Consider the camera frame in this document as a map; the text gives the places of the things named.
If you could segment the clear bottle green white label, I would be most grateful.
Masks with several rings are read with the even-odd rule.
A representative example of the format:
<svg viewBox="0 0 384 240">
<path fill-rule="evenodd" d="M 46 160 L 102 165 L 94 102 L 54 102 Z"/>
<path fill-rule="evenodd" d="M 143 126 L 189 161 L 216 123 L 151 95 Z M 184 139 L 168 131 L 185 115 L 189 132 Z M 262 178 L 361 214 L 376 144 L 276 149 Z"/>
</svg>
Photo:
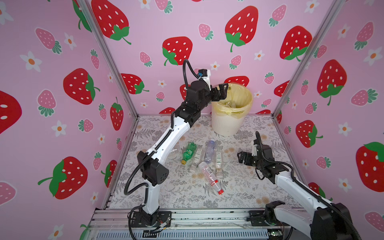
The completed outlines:
<svg viewBox="0 0 384 240">
<path fill-rule="evenodd" d="M 223 177 L 223 170 L 222 170 L 222 154 L 221 154 L 221 152 L 216 153 L 215 168 L 216 168 L 216 177 L 218 179 L 222 178 Z"/>
</svg>

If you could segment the clear bottle red cap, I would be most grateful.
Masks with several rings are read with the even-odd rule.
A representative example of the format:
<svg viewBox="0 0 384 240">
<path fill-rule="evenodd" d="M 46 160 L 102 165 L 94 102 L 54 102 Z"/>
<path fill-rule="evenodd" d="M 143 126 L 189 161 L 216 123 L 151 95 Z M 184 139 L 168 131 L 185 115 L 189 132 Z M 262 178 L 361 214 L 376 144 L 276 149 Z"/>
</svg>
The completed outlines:
<svg viewBox="0 0 384 240">
<path fill-rule="evenodd" d="M 222 195 L 224 193 L 224 190 L 222 189 L 219 180 L 217 179 L 216 175 L 213 173 L 211 168 L 208 166 L 207 163 L 202 162 L 198 165 L 199 169 L 203 173 L 204 177 L 208 181 L 208 183 L 215 189 L 215 191 Z"/>
</svg>

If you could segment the green bottle yellow cap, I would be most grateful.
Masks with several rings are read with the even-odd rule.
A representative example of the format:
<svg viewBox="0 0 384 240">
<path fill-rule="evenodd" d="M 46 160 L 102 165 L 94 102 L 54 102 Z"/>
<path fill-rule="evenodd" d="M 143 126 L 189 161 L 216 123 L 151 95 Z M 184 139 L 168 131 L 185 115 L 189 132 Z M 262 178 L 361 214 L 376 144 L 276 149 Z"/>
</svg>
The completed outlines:
<svg viewBox="0 0 384 240">
<path fill-rule="evenodd" d="M 194 142 L 189 142 L 186 150 L 183 152 L 181 160 L 182 165 L 185 165 L 187 161 L 191 160 L 197 150 L 197 145 Z"/>
</svg>

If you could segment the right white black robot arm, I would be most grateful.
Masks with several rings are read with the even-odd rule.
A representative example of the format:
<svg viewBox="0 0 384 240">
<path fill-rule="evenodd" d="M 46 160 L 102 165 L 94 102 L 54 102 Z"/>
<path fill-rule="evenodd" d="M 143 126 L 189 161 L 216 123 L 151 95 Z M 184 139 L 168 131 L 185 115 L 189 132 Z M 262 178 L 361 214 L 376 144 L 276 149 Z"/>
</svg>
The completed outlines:
<svg viewBox="0 0 384 240">
<path fill-rule="evenodd" d="M 269 225 L 279 222 L 290 225 L 312 240 L 360 240 L 361 236 L 353 225 L 350 212 L 343 204 L 334 204 L 323 198 L 294 176 L 291 165 L 275 161 L 267 145 L 254 145 L 251 153 L 237 154 L 239 163 L 256 168 L 263 179 L 285 190 L 305 210 L 297 211 L 282 201 L 266 204 L 260 216 L 251 216 L 248 221 L 259 219 Z"/>
</svg>

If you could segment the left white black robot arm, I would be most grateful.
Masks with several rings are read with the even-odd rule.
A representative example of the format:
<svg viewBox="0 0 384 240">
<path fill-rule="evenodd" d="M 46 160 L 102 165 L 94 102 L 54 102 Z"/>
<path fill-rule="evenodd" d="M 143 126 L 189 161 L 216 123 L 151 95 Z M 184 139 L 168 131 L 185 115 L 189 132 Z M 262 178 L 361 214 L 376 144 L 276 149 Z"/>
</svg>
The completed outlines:
<svg viewBox="0 0 384 240">
<path fill-rule="evenodd" d="M 131 219 L 134 210 L 139 210 L 139 216 L 145 225 L 153 226 L 159 214 L 160 185 L 167 179 L 169 170 L 165 162 L 180 138 L 200 118 L 201 111 L 211 102 L 227 98 L 229 84 L 220 84 L 213 88 L 203 80 L 197 80 L 187 86 L 187 96 L 182 104 L 171 113 L 170 126 L 159 140 L 147 152 L 137 155 L 138 166 L 125 184 L 124 194 L 129 196 L 140 187 L 145 187 L 144 203 L 134 207 L 128 218 Z"/>
</svg>

